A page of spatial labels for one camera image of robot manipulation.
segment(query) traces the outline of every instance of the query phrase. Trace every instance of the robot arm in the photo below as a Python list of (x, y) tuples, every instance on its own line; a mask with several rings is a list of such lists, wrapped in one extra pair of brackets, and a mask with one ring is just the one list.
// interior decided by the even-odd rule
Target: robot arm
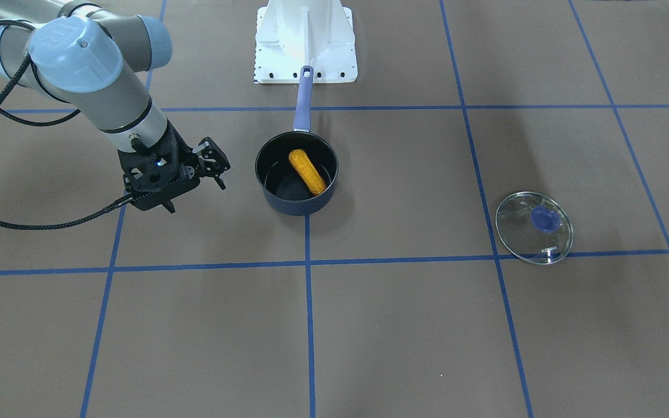
[(230, 168), (210, 138), (190, 148), (154, 103), (136, 71), (167, 64), (172, 42), (157, 19), (119, 16), (88, 2), (0, 0), (0, 75), (9, 79), (30, 55), (34, 66), (19, 80), (77, 107), (117, 148), (133, 206), (146, 211), (193, 190), (204, 176), (221, 189)]

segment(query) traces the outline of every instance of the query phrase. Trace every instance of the blue tape grid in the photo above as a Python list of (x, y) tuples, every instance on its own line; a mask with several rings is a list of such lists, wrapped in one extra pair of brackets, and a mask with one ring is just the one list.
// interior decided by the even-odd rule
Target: blue tape grid
[[(445, 105), (445, 106), (313, 106), (314, 111), (389, 111), (389, 110), (460, 110), (464, 117), (465, 129), (469, 141), (470, 149), (472, 150), (472, 161), (476, 173), (477, 187), (480, 191), (481, 203), (485, 212), (485, 221), (488, 228), (488, 235), (491, 242), (492, 254), (475, 255), (475, 256), (454, 256), (454, 257), (393, 257), (393, 258), (364, 258), (364, 259), (332, 259), (332, 260), (312, 260), (311, 259), (311, 225), (309, 217), (305, 217), (305, 259), (282, 262), (231, 262), (231, 264), (191, 264), (191, 265), (136, 265), (136, 266), (122, 266), (117, 267), (116, 259), (117, 252), (120, 246), (120, 235), (123, 229), (123, 220), (125, 217), (125, 207), (120, 209), (119, 218), (115, 230), (115, 237), (113, 249), (111, 252), (110, 264), (108, 267), (93, 267), (93, 268), (49, 268), (49, 269), (22, 269), (22, 270), (0, 270), (0, 276), (10, 275), (61, 275), (62, 273), (107, 273), (105, 288), (103, 291), (103, 301), (100, 307), (100, 315), (98, 317), (98, 326), (96, 327), (95, 342), (93, 342), (93, 350), (91, 354), (90, 365), (88, 369), (87, 381), (85, 383), (84, 397), (82, 399), (82, 408), (80, 411), (80, 418), (86, 418), (88, 411), (88, 404), (91, 394), (91, 386), (93, 378), (95, 377), (96, 360), (100, 349), (100, 342), (102, 338), (102, 331), (106, 319), (106, 312), (109, 301), (110, 289), (112, 287), (112, 278), (115, 272), (151, 272), (151, 271), (181, 271), (181, 270), (195, 270), (195, 269), (220, 269), (220, 268), (266, 268), (266, 267), (285, 267), (285, 266), (303, 266), (305, 267), (305, 286), (306, 286), (306, 310), (307, 310), (307, 327), (308, 327), (308, 378), (309, 378), (309, 410), (311, 418), (316, 416), (316, 397), (314, 386), (314, 317), (313, 317), (313, 299), (311, 292), (311, 267), (313, 265), (352, 265), (352, 264), (400, 264), (400, 262), (462, 262), (462, 261), (477, 261), (477, 260), (494, 260), (497, 270), (497, 277), (499, 286), (502, 291), (502, 299), (505, 305), (505, 314), (508, 320), (510, 331), (510, 338), (512, 339), (513, 351), (515, 352), (518, 374), (520, 383), (523, 387), (523, 396), (526, 402), (526, 409), (528, 417), (533, 417), (533, 408), (528, 392), (528, 385), (526, 383), (525, 373), (523, 370), (523, 361), (520, 355), (520, 347), (517, 342), (515, 333), (515, 326), (513, 325), (512, 309), (510, 308), (509, 296), (505, 288), (505, 281), (502, 275), (502, 267), (500, 260), (512, 260), (514, 256), (509, 254), (499, 254), (497, 245), (494, 241), (494, 233), (491, 224), (491, 217), (489, 215), (489, 208), (485, 198), (485, 191), (483, 182), (481, 181), (481, 170), (478, 159), (476, 158), (476, 150), (473, 144), (472, 128), (468, 117), (468, 110), (475, 109), (611, 109), (616, 116), (618, 126), (621, 129), (621, 134), (626, 141), (629, 148), (632, 161), (635, 164), (639, 174), (642, 185), (645, 188), (648, 199), (655, 212), (657, 221), (661, 228), (662, 235), (666, 239), (667, 249), (662, 250), (639, 250), (639, 251), (587, 251), (587, 252), (573, 252), (568, 257), (623, 257), (623, 256), (642, 256), (653, 254), (669, 254), (669, 234), (666, 226), (659, 214), (655, 199), (650, 191), (645, 175), (642, 172), (639, 160), (635, 154), (626, 128), (624, 127), (621, 116), (619, 116), (619, 109), (669, 109), (669, 104), (617, 104), (613, 100), (608, 84), (603, 76), (600, 65), (592, 50), (592, 46), (584, 31), (581, 19), (574, 7), (573, 1), (568, 0), (569, 7), (573, 11), (574, 18), (578, 24), (579, 30), (582, 34), (584, 42), (589, 51), (590, 57), (595, 65), (595, 69), (600, 77), (600, 82), (605, 89), (608, 98), (608, 104), (581, 104), (581, 105), (467, 105), (463, 95), (461, 78), (459, 75), (459, 66), (456, 61), (454, 53), (454, 46), (451, 38), (451, 31), (449, 30), (448, 18), (446, 16), (444, 1), (440, 0), (441, 17), (443, 17), (443, 24), (448, 41), (449, 53), (451, 54), (451, 62), (454, 67), (454, 76), (456, 78), (456, 88), (459, 93), (459, 105)], [(165, 10), (167, 7), (167, 0), (162, 1), (159, 19), (164, 19)], [(150, 88), (152, 80), (152, 72), (150, 71), (146, 80), (146, 87)], [(66, 113), (73, 109), (16, 109), (12, 113)], [(175, 112), (212, 112), (212, 111), (292, 111), (293, 107), (176, 107), (164, 108), (164, 111)]]

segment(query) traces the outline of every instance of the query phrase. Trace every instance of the pot handle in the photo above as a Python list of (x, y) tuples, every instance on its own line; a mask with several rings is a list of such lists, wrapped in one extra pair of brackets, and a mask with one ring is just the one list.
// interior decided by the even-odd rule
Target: pot handle
[(300, 74), (293, 130), (311, 132), (311, 87), (314, 84), (314, 68), (303, 66)]

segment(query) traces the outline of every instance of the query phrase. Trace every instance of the corn cob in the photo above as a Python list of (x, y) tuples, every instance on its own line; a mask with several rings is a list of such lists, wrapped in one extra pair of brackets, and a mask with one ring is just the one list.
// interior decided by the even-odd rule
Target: corn cob
[(316, 171), (314, 165), (311, 164), (311, 160), (308, 159), (308, 155), (304, 150), (293, 150), (289, 153), (289, 162), (290, 165), (294, 167), (298, 175), (301, 177), (308, 191), (311, 192), (314, 196), (319, 196), (327, 186), (324, 184), (324, 179), (319, 175), (319, 172)]

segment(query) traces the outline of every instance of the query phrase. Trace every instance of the corn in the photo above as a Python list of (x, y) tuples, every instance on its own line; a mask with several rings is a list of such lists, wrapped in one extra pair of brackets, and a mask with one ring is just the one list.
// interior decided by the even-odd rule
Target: corn
[(298, 175), (301, 177), (308, 191), (311, 192), (314, 196), (319, 196), (327, 186), (324, 184), (324, 179), (319, 175), (319, 172), (316, 171), (314, 165), (311, 164), (311, 160), (308, 159), (308, 155), (304, 150), (293, 150), (289, 153), (289, 162), (290, 165), (294, 167)]

